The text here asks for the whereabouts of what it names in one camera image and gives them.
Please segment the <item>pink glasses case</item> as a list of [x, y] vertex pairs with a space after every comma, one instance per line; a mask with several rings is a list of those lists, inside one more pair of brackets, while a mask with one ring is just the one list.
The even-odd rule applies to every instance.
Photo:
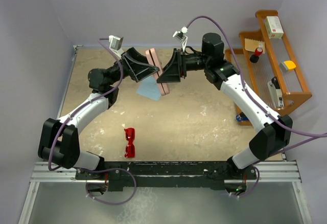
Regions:
[[158, 78], [163, 73], [162, 63], [159, 60], [158, 54], [154, 48], [145, 51], [148, 64], [159, 68], [159, 71], [153, 74], [157, 87], [159, 88], [160, 94], [165, 96], [170, 93], [170, 88], [167, 83], [157, 83]]

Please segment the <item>blue cleaning cloth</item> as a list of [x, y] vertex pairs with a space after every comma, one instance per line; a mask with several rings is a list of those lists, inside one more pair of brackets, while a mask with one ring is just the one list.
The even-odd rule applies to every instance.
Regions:
[[153, 76], [141, 81], [136, 93], [154, 101], [159, 101], [161, 93]]

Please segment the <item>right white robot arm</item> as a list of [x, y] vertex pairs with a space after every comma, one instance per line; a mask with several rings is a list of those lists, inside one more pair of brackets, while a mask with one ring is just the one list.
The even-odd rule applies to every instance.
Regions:
[[193, 54], [184, 52], [188, 39], [185, 29], [176, 31], [173, 37], [181, 41], [182, 49], [174, 50], [157, 83], [180, 82], [188, 71], [204, 70], [207, 80], [233, 100], [257, 132], [247, 148], [228, 159], [230, 177], [240, 178], [246, 167], [264, 161], [289, 144], [292, 119], [271, 109], [242, 81], [240, 71], [224, 59], [224, 43], [219, 34], [206, 33], [201, 51]]

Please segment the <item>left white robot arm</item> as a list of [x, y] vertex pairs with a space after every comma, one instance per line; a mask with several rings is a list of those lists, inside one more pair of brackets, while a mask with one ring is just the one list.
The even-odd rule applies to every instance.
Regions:
[[126, 77], [139, 82], [160, 70], [148, 56], [135, 48], [115, 51], [116, 63], [107, 69], [92, 69], [88, 73], [89, 97], [73, 111], [59, 119], [47, 119], [42, 128], [38, 156], [66, 169], [82, 168], [94, 179], [105, 174], [103, 158], [81, 151], [79, 134], [98, 115], [110, 109], [117, 100], [119, 85]]

